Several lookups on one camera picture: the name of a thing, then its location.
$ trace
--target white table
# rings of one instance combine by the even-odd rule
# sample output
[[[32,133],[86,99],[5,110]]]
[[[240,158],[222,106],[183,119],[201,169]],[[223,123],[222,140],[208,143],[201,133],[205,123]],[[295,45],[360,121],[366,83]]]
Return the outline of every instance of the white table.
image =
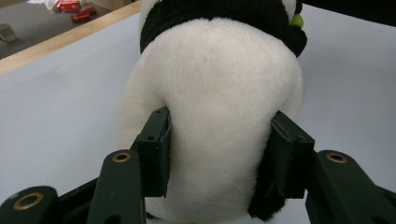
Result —
[[[299,125],[316,150],[352,156],[377,185],[396,191],[396,28],[314,7],[303,16]],[[139,57],[137,19],[0,76],[0,202],[39,185],[62,195],[98,176],[115,150],[120,94]],[[309,223],[304,200],[289,200],[271,223]]]

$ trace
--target white fur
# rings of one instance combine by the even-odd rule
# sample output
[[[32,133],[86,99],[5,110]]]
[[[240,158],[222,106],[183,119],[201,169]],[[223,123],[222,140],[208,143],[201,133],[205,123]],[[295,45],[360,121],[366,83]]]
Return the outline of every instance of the white fur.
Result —
[[[237,21],[195,20],[157,36],[121,100],[119,145],[128,148],[149,114],[168,106],[171,177],[148,212],[176,223],[245,216],[277,110],[295,118],[300,67],[278,39]]]

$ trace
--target wooden strip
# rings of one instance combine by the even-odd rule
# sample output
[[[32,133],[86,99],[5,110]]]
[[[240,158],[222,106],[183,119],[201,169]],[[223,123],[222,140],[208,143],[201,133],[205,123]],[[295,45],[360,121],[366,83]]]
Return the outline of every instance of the wooden strip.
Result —
[[[49,40],[25,49],[16,54],[0,60],[0,76],[5,75],[17,68],[40,59],[53,51],[70,45],[88,35],[94,34],[106,27],[133,16],[140,11],[140,1],[134,2],[126,7],[98,18],[94,21],[87,22],[73,30],[57,35]]]

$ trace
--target panda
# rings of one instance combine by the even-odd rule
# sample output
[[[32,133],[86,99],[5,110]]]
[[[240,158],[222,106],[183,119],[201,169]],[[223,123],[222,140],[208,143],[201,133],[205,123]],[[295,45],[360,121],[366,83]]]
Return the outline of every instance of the panda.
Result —
[[[129,148],[150,113],[172,119],[166,198],[149,214],[170,223],[268,220],[270,121],[296,119],[303,99],[297,56],[306,44],[296,0],[143,0],[141,57],[120,101],[117,148]]]

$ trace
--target panda plush toy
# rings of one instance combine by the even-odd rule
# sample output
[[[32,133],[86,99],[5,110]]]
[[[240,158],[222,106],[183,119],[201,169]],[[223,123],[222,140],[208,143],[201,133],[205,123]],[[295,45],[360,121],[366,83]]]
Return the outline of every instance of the panda plush toy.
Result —
[[[148,213],[222,223],[268,220],[284,205],[267,193],[262,160],[271,118],[295,119],[302,104],[296,57],[306,36],[290,24],[301,9],[299,0],[142,0],[142,54],[121,99],[118,148],[168,107],[168,191],[146,199]]]

